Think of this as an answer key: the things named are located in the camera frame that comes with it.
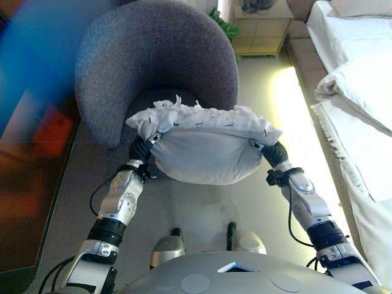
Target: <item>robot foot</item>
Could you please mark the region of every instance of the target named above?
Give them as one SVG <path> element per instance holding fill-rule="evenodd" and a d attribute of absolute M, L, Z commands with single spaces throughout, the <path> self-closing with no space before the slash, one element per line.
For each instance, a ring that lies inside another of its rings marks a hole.
<path fill-rule="evenodd" d="M 227 250 L 247 251 L 266 254 L 266 249 L 260 238 L 250 230 L 237 230 L 235 222 L 227 227 Z"/>
<path fill-rule="evenodd" d="M 170 236 L 163 237 L 155 245 L 151 254 L 150 269 L 165 263 L 173 258 L 185 254 L 183 234 L 180 228 L 171 231 Z"/>

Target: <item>black cable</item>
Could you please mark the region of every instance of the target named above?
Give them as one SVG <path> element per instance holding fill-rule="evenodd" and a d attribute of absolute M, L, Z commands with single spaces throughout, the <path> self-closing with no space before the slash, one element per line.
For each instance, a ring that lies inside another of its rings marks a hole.
<path fill-rule="evenodd" d="M 42 284 L 41 284 L 41 287 L 39 287 L 38 294 L 42 294 L 43 288 L 45 288 L 45 284 L 47 283 L 47 281 L 48 281 L 49 277 L 51 276 L 51 274 L 53 274 L 56 271 L 56 269 L 62 267 L 63 265 L 67 265 L 68 263 L 70 263 L 72 260 L 74 260 L 74 258 L 75 258 L 75 256 L 70 257 L 68 259 L 65 259 L 63 262 L 59 263 L 54 268 L 52 268 L 50 270 L 50 272 L 44 277 L 44 279 L 42 281 Z"/>
<path fill-rule="evenodd" d="M 317 260 L 317 257 L 314 257 L 311 261 L 309 261 L 309 262 L 307 263 L 306 267 L 307 267 L 307 268 L 310 267 L 310 265 L 311 265 L 312 263 L 314 263 L 316 260 Z"/>
<path fill-rule="evenodd" d="M 104 181 L 90 196 L 90 201 L 89 201 L 89 205 L 90 205 L 90 210 L 93 213 L 93 215 L 98 216 L 98 213 L 94 210 L 94 208 L 92 207 L 92 199 L 94 198 L 94 195 L 99 191 L 100 188 L 102 188 L 104 185 L 106 185 L 106 183 L 108 183 L 109 181 L 111 181 L 116 175 L 111 176 L 110 178 L 108 178 L 106 181 Z"/>
<path fill-rule="evenodd" d="M 62 271 L 63 268 L 66 267 L 67 264 L 62 265 L 59 270 L 57 271 L 55 277 L 53 278 L 53 282 L 51 283 L 51 291 L 54 292 L 56 290 L 56 283 L 57 283 L 57 279 L 60 275 L 60 272 Z"/>
<path fill-rule="evenodd" d="M 305 245 L 305 246 L 308 246 L 308 247 L 312 247 L 312 248 L 313 248 L 313 245 L 312 245 L 312 244 L 308 244 L 308 243 L 302 242 L 301 240 L 297 239 L 297 238 L 294 236 L 293 232 L 292 232 L 292 205 L 293 205 L 292 202 L 293 202 L 293 195 L 292 195 L 292 188 L 291 188 L 290 184 L 288 184 L 288 190 L 290 191 L 290 200 L 288 201 L 288 202 L 289 202 L 289 209 L 288 209 L 288 231 L 290 232 L 291 237 L 293 237 L 293 239 L 294 239 L 295 241 L 297 241 L 298 243 L 301 243 L 302 245 Z"/>

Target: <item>gray armchair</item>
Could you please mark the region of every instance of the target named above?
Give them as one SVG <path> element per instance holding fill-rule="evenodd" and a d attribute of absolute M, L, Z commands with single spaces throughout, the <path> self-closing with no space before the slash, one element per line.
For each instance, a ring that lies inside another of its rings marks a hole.
<path fill-rule="evenodd" d="M 82 42 L 81 117 L 107 148 L 131 142 L 124 121 L 155 100 L 228 110 L 238 98 L 232 47 L 209 16 L 177 1 L 131 2 L 98 18 Z"/>

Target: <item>bed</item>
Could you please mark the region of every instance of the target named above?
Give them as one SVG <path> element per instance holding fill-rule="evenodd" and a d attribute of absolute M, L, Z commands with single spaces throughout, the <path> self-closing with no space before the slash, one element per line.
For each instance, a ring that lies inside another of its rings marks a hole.
<path fill-rule="evenodd" d="M 392 287 L 392 18 L 340 17 L 334 2 L 317 1 L 307 21 L 328 72 L 312 108 L 339 158 L 366 258 Z"/>

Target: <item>beige cabinet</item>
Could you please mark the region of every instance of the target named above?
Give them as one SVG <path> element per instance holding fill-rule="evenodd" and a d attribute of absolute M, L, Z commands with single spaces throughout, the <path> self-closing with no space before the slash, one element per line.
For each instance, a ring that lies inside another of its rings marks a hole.
<path fill-rule="evenodd" d="M 268 10 L 244 13 L 240 1 L 233 5 L 241 35 L 232 44 L 239 55 L 275 55 L 281 50 L 293 15 L 286 0 L 276 0 Z"/>

